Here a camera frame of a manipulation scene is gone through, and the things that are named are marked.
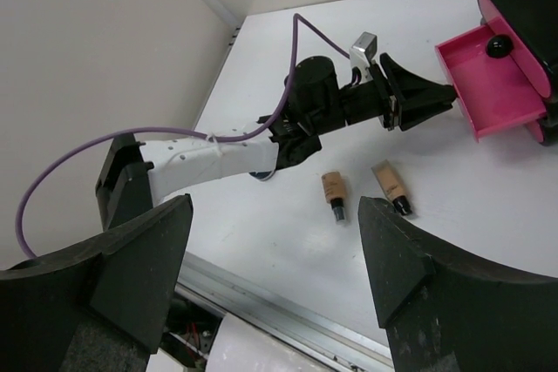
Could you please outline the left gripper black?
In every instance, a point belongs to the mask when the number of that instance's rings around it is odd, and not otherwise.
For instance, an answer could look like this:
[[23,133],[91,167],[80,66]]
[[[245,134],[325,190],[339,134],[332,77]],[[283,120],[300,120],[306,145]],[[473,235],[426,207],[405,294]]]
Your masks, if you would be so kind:
[[368,69],[371,80],[346,85],[340,90],[340,103],[346,125],[379,118],[386,130],[396,127],[395,99],[398,101],[398,127],[404,132],[453,108],[456,94],[442,85],[403,68],[387,53]]

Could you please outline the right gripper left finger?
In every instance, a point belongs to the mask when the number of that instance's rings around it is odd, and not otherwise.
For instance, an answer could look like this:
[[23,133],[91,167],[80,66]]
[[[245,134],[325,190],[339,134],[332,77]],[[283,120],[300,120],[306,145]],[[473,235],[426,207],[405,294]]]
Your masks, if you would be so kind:
[[4,371],[143,371],[193,218],[188,195],[1,273]]

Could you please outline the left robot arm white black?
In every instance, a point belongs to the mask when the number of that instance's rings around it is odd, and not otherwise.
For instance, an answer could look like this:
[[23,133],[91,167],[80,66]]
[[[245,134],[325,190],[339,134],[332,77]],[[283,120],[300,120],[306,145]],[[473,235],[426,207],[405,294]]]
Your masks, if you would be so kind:
[[111,143],[95,193],[102,227],[109,230],[159,205],[189,186],[241,173],[266,179],[302,164],[321,151],[322,135],[369,119],[407,131],[453,107],[456,90],[422,78],[383,53],[370,66],[371,80],[339,86],[333,62],[314,56],[294,71],[290,92],[277,119],[252,139],[215,141],[185,137],[138,141],[120,134]]

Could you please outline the navy round powder jar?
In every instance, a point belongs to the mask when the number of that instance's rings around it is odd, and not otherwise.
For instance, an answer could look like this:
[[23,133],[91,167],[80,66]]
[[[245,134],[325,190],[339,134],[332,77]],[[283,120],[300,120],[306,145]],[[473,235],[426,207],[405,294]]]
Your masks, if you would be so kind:
[[254,178],[257,179],[259,181],[267,181],[269,179],[271,179],[275,174],[275,171],[269,171],[269,172],[250,172],[249,175]]

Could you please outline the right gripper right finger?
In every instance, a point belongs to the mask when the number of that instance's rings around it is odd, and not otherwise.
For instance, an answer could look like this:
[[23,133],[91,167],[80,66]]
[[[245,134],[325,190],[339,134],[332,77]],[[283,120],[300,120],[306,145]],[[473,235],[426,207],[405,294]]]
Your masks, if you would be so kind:
[[555,371],[557,280],[481,258],[363,197],[358,224],[397,371]]

